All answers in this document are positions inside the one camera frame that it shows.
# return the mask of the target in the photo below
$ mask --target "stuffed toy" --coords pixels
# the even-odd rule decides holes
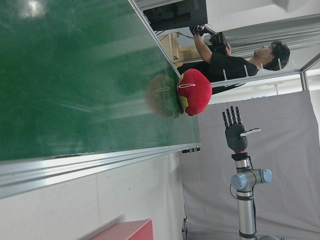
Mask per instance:
[[[180,104],[189,116],[202,113],[212,95],[209,80],[196,69],[188,69],[181,75],[177,91]]]

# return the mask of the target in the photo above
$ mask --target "person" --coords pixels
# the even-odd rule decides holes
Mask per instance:
[[[202,61],[184,63],[177,67],[180,74],[188,69],[199,70],[211,83],[224,81],[225,79],[239,79],[247,76],[255,76],[263,67],[266,70],[278,71],[288,64],[290,50],[286,44],[276,40],[270,46],[263,46],[254,51],[250,60],[231,55],[231,46],[226,45],[226,54],[213,53],[202,39],[203,33],[197,26],[190,27],[193,35],[196,50],[201,56]],[[243,85],[233,84],[228,86],[218,86],[212,88],[212,94],[221,93]]]

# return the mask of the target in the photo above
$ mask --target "black t-shirt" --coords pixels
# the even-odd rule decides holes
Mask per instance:
[[[244,58],[239,56],[226,56],[219,53],[212,54],[210,64],[204,61],[198,61],[184,63],[182,66],[177,68],[180,74],[184,73],[188,69],[199,70],[211,83],[224,81],[225,76],[227,80],[230,80],[245,78],[247,76],[247,73],[248,76],[254,76],[258,73],[257,67]],[[212,94],[217,94],[229,89],[234,89],[243,84],[244,83],[214,87],[212,89]]]

